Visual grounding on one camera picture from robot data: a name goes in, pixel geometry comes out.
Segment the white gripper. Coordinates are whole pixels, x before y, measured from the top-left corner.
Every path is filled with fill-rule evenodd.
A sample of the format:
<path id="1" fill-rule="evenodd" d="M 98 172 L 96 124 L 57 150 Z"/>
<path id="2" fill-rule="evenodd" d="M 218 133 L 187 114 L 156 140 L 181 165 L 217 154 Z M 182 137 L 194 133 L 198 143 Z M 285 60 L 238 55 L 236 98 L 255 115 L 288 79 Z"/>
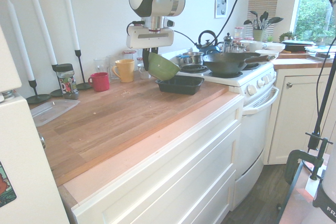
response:
<path id="1" fill-rule="evenodd" d="M 158 54 L 157 47 L 171 46 L 174 40 L 174 31 L 162 28 L 158 33 L 149 31 L 143 26 L 130 26 L 127 35 L 127 47 L 130 49 L 143 49 L 142 59 L 145 71 L 149 69 L 149 53 Z"/>

